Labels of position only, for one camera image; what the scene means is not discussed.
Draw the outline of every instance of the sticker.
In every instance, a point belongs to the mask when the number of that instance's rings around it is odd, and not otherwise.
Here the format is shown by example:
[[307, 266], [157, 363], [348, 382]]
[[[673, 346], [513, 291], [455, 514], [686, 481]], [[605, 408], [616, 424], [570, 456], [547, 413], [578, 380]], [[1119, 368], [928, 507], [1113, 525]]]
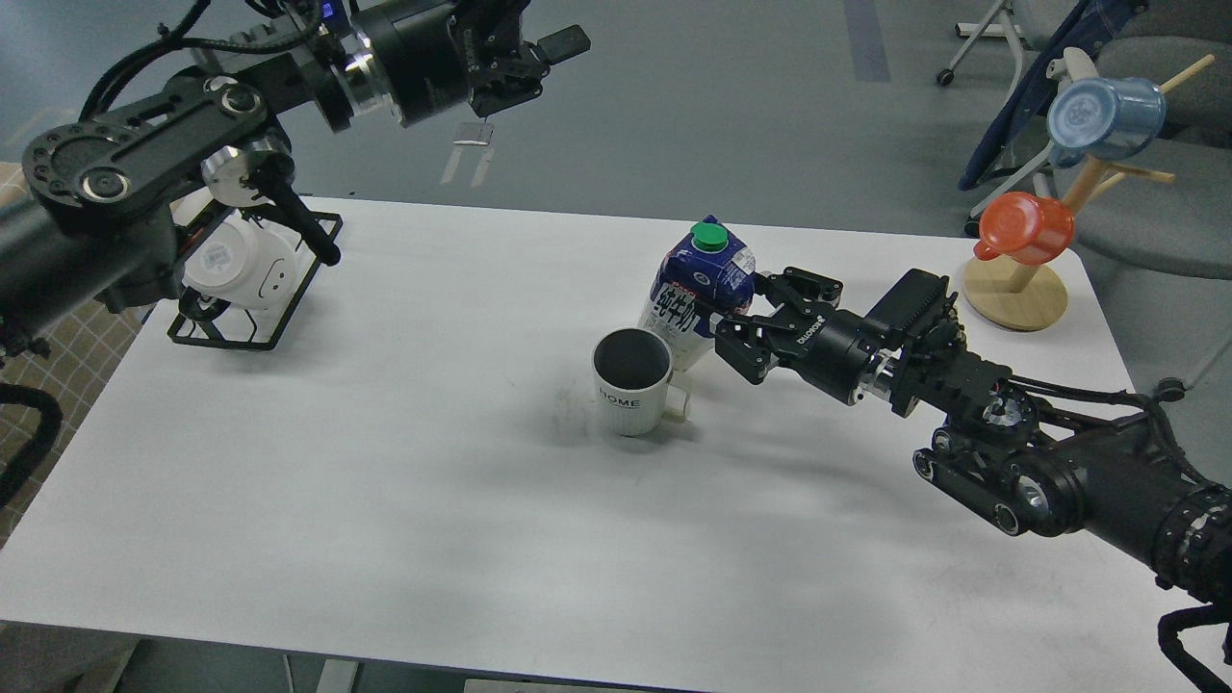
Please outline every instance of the sticker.
[[753, 274], [756, 269], [756, 261], [753, 259], [753, 250], [748, 248], [740, 248], [740, 252], [732, 255], [732, 264], [740, 268], [744, 274]]
[[697, 326], [697, 303], [692, 293], [675, 284], [664, 284], [650, 305], [650, 316], [664, 327], [675, 332], [690, 332]]
[[201, 255], [201, 266], [208, 273], [223, 274], [230, 269], [233, 259], [230, 248], [223, 243], [207, 243], [198, 250], [198, 254]]

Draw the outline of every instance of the white table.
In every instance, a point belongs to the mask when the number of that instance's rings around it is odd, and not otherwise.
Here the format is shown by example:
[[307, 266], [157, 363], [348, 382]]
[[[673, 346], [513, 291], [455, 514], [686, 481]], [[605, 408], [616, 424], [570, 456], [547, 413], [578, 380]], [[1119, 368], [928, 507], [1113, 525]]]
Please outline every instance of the white table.
[[[1190, 604], [1088, 534], [1009, 539], [920, 481], [941, 422], [707, 356], [692, 422], [602, 433], [588, 358], [689, 222], [314, 200], [346, 218], [270, 354], [163, 305], [0, 552], [0, 619], [697, 691], [1186, 686]], [[699, 215], [707, 210], [699, 210]], [[867, 311], [971, 242], [736, 226]], [[1068, 314], [973, 350], [1129, 377], [1078, 259]]]

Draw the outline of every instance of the green bottle cap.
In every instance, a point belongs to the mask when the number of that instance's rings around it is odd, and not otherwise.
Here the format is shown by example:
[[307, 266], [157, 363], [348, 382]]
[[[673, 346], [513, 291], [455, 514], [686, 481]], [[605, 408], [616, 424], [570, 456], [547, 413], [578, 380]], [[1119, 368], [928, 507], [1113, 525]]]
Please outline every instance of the green bottle cap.
[[717, 223], [697, 222], [690, 233], [694, 234], [694, 248], [702, 253], [718, 253], [727, 248], [727, 229]]

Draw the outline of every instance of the blue cup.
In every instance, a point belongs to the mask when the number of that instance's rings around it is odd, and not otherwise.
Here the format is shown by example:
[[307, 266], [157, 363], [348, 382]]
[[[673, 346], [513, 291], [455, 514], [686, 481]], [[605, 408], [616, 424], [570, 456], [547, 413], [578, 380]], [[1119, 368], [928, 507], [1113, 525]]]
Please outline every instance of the blue cup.
[[1048, 136], [1057, 143], [1055, 164], [1067, 168], [1090, 154], [1105, 162], [1146, 149], [1159, 134], [1168, 107], [1148, 79], [1079, 79], [1048, 109]]

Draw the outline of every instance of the mug handle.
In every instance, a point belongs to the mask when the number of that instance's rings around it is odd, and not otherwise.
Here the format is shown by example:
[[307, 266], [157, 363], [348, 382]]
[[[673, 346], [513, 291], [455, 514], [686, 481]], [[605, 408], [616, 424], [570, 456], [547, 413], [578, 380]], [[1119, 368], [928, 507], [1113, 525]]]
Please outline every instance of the mug handle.
[[663, 416], [670, 420], [684, 422], [689, 419], [689, 391], [668, 386], [668, 400], [663, 404]]

